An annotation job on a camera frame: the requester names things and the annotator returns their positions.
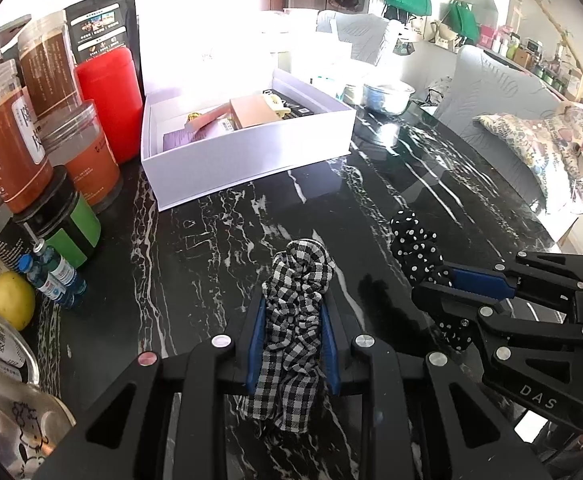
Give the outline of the tall jar brown label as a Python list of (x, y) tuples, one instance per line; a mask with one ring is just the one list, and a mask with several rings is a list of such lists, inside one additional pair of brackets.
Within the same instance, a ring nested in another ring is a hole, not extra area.
[(81, 104), (66, 12), (30, 21), (18, 35), (19, 61), (37, 121)]

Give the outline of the black Puco pack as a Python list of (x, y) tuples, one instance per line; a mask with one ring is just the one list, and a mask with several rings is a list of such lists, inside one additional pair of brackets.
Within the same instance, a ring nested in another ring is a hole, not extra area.
[(286, 105), (290, 108), (291, 113), (287, 115), (283, 120), (293, 119), (293, 118), (303, 118), (303, 117), (310, 117), (313, 116), (314, 113), (308, 107), (301, 105), (297, 101), (293, 101), (293, 99), (288, 98), (285, 94), (282, 94), (274, 89), (267, 89), (264, 92), (272, 92), (280, 96), (285, 102)]

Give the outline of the black snack bag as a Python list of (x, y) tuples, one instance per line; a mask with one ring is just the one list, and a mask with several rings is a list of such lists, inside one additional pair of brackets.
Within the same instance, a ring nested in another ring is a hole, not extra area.
[(117, 47), (127, 47), (137, 62), (135, 0), (82, 0), (64, 9), (75, 62), (82, 64)]

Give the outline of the far grey chair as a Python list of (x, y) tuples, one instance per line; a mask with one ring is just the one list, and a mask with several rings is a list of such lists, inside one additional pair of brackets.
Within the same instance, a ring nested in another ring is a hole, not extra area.
[(378, 65), (395, 50), (404, 27), (399, 21), (374, 14), (346, 14), (324, 10), (317, 14), (316, 30), (330, 32), (352, 46), (354, 60)]

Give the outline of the yellow lemon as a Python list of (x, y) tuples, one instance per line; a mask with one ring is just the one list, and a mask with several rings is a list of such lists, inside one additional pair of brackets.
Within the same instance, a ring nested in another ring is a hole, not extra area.
[(14, 271), (0, 274), (0, 316), (21, 332), (32, 321), (35, 292), (27, 280)]

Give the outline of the cream hair claw clip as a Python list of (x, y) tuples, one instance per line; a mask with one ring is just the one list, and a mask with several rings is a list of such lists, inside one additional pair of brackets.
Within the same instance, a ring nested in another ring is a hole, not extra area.
[(286, 105), (286, 102), (277, 94), (272, 92), (264, 92), (263, 97), (267, 105), (276, 113), (280, 119), (284, 119), (287, 115), (291, 113), (290, 108)]

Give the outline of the clear jar orange contents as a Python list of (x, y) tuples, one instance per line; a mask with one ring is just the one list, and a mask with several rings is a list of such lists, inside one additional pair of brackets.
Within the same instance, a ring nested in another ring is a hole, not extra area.
[(122, 176), (92, 100), (58, 110), (45, 122), (41, 140), (52, 166), (64, 166), (95, 214), (108, 208), (122, 188)]

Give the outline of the black white gingham scrunchie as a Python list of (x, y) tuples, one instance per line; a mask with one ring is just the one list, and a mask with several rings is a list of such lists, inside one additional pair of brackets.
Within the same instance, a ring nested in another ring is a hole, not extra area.
[(335, 264), (320, 242), (292, 240), (262, 284), (264, 339), (256, 389), (236, 396), (243, 419), (304, 434), (321, 385), (322, 307)]

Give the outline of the tan box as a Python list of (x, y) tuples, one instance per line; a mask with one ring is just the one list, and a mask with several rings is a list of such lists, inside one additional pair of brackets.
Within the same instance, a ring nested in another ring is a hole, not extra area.
[(238, 129), (278, 122), (280, 119), (275, 110), (267, 104), (262, 94), (238, 96), (238, 98), (229, 101), (229, 106)]

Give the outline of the metal bowl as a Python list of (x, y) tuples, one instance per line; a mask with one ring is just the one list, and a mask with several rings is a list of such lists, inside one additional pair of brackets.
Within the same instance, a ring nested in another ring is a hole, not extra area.
[(409, 106), (415, 89), (403, 81), (396, 84), (364, 84), (363, 105), (373, 112), (401, 115)]

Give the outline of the black polka dot scrunchie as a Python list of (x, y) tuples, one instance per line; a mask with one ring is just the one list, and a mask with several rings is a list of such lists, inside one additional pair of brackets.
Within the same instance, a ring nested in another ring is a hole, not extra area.
[[(452, 271), (443, 262), (438, 234), (425, 228), (413, 210), (400, 208), (390, 220), (390, 250), (412, 287), (421, 284), (452, 286)], [(450, 350), (465, 351), (471, 344), (469, 322), (443, 312), (429, 312), (433, 333)]]

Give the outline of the red canister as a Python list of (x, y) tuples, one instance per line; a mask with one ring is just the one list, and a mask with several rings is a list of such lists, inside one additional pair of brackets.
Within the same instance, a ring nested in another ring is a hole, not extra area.
[(129, 48), (121, 46), (95, 56), (75, 69), (81, 96), (94, 102), (114, 159), (124, 164), (140, 150), (142, 93)]

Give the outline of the green label black jar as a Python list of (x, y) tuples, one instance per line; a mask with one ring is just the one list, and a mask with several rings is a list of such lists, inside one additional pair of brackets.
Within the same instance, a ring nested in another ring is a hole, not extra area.
[(54, 167), (52, 180), (42, 194), (14, 221), (28, 226), (78, 269), (86, 263), (100, 240), (101, 225), (84, 196), (78, 192), (65, 166)]

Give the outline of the floral cushion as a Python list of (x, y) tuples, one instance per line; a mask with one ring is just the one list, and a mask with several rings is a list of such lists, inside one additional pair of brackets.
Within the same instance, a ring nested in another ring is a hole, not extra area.
[(564, 102), (544, 119), (512, 114), (479, 115), (475, 121), (514, 152), (532, 172), (553, 214), (583, 214), (583, 107)]

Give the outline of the grey leaf pattern chair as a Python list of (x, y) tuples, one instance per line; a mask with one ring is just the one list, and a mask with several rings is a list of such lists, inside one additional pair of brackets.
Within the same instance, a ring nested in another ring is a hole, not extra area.
[(546, 119), (561, 105), (540, 79), (514, 70), (474, 46), (459, 50), (451, 87), (434, 118), (447, 126), (512, 185), (529, 204), (542, 199), (538, 180), (512, 148), (483, 127), (482, 115)]

